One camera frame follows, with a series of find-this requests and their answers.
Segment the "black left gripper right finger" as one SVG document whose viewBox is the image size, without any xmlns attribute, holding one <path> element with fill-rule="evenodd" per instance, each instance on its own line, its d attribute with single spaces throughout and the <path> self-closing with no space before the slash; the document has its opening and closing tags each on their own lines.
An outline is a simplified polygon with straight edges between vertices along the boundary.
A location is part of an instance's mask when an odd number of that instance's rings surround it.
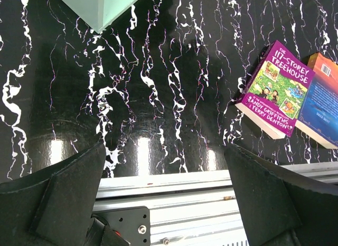
<svg viewBox="0 0 338 246">
<path fill-rule="evenodd" d="M 337 245 L 337 186 L 232 144 L 225 160 L 249 245 Z"/>
</svg>

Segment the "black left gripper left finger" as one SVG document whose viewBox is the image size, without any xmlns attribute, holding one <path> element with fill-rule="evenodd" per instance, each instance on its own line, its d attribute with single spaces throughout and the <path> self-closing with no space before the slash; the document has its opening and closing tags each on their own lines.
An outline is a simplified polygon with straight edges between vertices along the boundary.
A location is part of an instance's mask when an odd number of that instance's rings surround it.
<svg viewBox="0 0 338 246">
<path fill-rule="evenodd" d="M 105 163 L 103 143 L 1 184 L 1 245 L 83 245 Z"/>
</svg>

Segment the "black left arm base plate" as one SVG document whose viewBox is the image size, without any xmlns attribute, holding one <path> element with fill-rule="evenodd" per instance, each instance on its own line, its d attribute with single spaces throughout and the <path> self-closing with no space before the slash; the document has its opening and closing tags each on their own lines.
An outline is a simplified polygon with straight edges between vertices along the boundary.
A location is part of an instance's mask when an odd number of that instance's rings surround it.
<svg viewBox="0 0 338 246">
<path fill-rule="evenodd" d="M 84 245 L 150 245 L 150 228 L 145 206 L 96 211 Z"/>
</svg>

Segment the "purple treehouse book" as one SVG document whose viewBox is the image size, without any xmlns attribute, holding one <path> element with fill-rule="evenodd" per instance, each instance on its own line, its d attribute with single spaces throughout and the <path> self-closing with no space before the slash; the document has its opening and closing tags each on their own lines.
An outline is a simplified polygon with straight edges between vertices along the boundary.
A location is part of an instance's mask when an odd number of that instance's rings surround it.
<svg viewBox="0 0 338 246">
<path fill-rule="evenodd" d="M 276 40 L 235 106 L 272 139 L 290 137 L 315 72 Z"/>
</svg>

